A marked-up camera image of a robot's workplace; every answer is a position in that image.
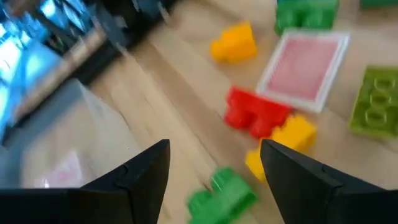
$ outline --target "white object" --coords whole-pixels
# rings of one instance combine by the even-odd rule
[[[257,92],[293,108],[322,111],[349,42],[349,34],[287,30],[264,70]]]

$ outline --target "red playing card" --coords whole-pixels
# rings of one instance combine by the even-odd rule
[[[337,49],[336,40],[288,40],[265,88],[315,101]]]

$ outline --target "lime green lego brick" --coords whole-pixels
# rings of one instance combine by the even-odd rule
[[[239,216],[257,201],[257,195],[230,168],[223,168],[211,178],[213,193],[195,192],[188,201],[191,224],[224,224]]]
[[[278,3],[274,30],[281,35],[288,28],[331,29],[339,1],[281,1]]]
[[[377,138],[398,137],[398,67],[368,67],[349,127]]]
[[[362,9],[390,6],[394,4],[398,4],[398,0],[361,0],[360,2],[360,6]]]

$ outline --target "lego brick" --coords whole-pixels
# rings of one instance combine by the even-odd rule
[[[275,128],[270,139],[283,144],[293,150],[306,153],[314,143],[316,127],[310,124],[302,115],[289,116],[282,128]],[[256,150],[246,154],[245,163],[256,178],[263,182],[266,175],[260,158],[261,140]]]
[[[229,167],[217,171],[210,184],[213,192],[203,189],[190,197],[190,224],[229,223],[257,201],[250,186]]]
[[[368,67],[350,122],[352,132],[398,137],[398,67]]]
[[[331,29],[337,0],[279,1],[274,30],[281,35],[288,28]]]
[[[291,109],[232,87],[227,96],[224,121],[236,129],[247,129],[255,138],[267,138],[285,123]]]
[[[219,62],[236,63],[257,54],[250,23],[241,22],[221,33],[210,46],[211,56]]]
[[[391,6],[395,4],[398,4],[398,0],[361,0],[360,2],[360,6],[362,9]]]

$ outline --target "wooden surface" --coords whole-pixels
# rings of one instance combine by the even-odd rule
[[[223,122],[231,85],[254,90],[278,41],[271,0],[185,0],[169,26],[160,26],[131,56],[115,61],[92,90],[127,121],[142,148],[171,140],[172,162],[159,223],[186,223],[185,200],[208,185],[218,166],[231,166],[259,194],[260,202],[238,223],[283,223],[268,186],[244,165],[257,142]],[[346,58],[320,115],[310,156],[387,189],[397,189],[398,144],[351,134],[348,120],[367,65],[398,64],[397,10],[359,12],[358,1],[341,0],[335,29],[351,32]],[[210,42],[223,29],[249,19],[259,54],[236,65],[217,65]]]

